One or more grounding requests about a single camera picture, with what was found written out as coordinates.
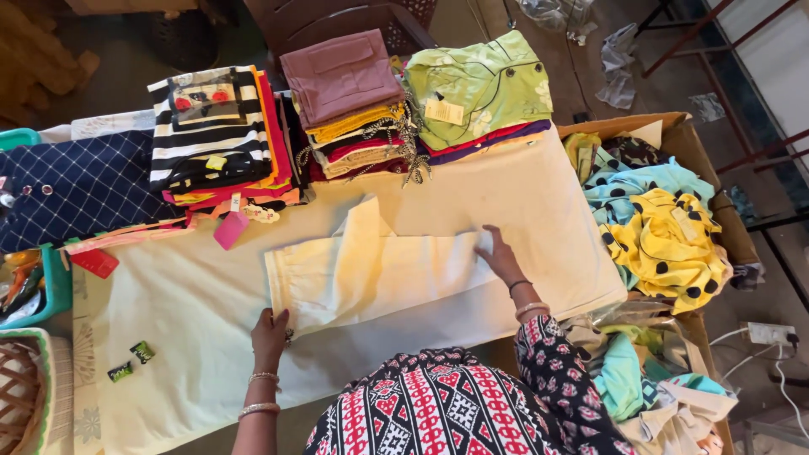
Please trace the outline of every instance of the brown chair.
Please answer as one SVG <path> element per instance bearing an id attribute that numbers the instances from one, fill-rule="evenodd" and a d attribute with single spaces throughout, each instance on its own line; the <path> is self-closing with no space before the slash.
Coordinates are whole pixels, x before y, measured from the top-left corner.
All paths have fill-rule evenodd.
<path id="1" fill-rule="evenodd" d="M 415 5 L 421 22 L 429 23 L 434 0 L 399 1 L 411 9 Z M 268 68 L 274 68 L 279 76 L 283 75 L 281 55 L 375 28 L 382 31 L 390 55 L 410 55 L 438 47 L 407 9 L 384 0 L 244 0 L 244 3 L 269 48 L 272 65 Z"/>

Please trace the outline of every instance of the power strip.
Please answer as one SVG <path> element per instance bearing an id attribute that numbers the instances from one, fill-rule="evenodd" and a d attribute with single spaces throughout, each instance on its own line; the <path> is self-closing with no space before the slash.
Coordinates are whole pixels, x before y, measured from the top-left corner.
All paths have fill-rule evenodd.
<path id="1" fill-rule="evenodd" d="M 791 325 L 761 324 L 759 322 L 745 322 L 744 324 L 747 324 L 749 328 L 746 335 L 755 344 L 782 344 L 789 346 L 791 343 L 786 336 L 795 333 L 795 328 Z"/>

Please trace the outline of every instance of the white tablecloth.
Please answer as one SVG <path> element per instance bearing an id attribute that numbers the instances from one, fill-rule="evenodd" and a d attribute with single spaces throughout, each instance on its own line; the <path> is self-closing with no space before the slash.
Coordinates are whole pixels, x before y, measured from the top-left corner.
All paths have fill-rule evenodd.
<path id="1" fill-rule="evenodd" d="M 76 270 L 74 327 L 84 334 L 76 339 L 89 340 L 91 357 L 77 358 L 91 365 L 77 385 L 77 415 L 95 403 L 92 416 L 100 416 L 99 440 L 85 445 L 151 455 L 235 422 L 252 370 L 250 330 L 271 305 L 264 253 L 330 236 L 367 193 L 378 195 L 383 219 L 403 236 L 500 226 L 558 317 L 626 298 L 555 127 L 531 146 L 472 156 L 433 174 L 405 189 L 394 174 L 318 185 L 312 204 L 284 210 L 270 225 L 251 223 L 231 251 L 211 237 L 216 224 L 204 222 L 187 236 L 109 249 L 121 264 L 107 280 Z M 336 393 L 397 352 L 511 335 L 513 315 L 506 287 L 491 282 L 302 336 L 282 356 L 278 402 L 287 408 Z M 156 352 L 147 365 L 129 353 L 141 340 Z M 127 360 L 135 373 L 113 384 L 107 370 Z M 77 454 L 88 453 L 80 440 Z"/>

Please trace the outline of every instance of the gold bangle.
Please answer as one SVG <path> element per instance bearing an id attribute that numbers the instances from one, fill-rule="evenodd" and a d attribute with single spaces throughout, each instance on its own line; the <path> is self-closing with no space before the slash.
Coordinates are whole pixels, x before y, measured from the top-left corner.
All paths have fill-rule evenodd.
<path id="1" fill-rule="evenodd" d="M 280 381 L 280 379 L 278 379 L 278 375 L 272 373 L 254 373 L 250 375 L 250 379 L 248 379 L 248 385 L 252 384 L 252 382 L 255 381 L 256 379 L 267 379 L 272 381 L 273 384 L 275 384 L 277 391 L 279 393 L 281 392 L 281 387 L 278 387 L 278 382 Z"/>
<path id="2" fill-rule="evenodd" d="M 254 412 L 272 412 L 273 414 L 278 414 L 281 412 L 281 407 L 277 403 L 258 403 L 255 405 L 250 405 L 239 412 L 238 420 L 241 420 L 245 415 L 252 414 Z"/>
<path id="3" fill-rule="evenodd" d="M 524 307 L 522 307 L 522 308 L 518 309 L 517 311 L 515 311 L 514 318 L 517 320 L 517 322 L 519 322 L 519 318 L 523 317 L 523 314 L 528 313 L 529 311 L 531 311 L 533 309 L 538 309 L 538 308 L 546 309 L 546 310 L 549 311 L 549 313 L 550 313 L 550 309 L 551 309 L 544 302 L 534 302 L 533 304 L 527 304 Z"/>

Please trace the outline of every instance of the striped shirt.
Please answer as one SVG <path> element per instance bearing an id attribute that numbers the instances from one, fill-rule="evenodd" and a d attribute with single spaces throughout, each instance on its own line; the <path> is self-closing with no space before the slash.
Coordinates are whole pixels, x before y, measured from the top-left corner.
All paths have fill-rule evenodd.
<path id="1" fill-rule="evenodd" d="M 258 181 L 273 171 L 251 66 L 182 74 L 148 88 L 156 117 L 152 191 L 188 193 Z M 212 156 L 227 159 L 222 170 L 214 169 Z"/>

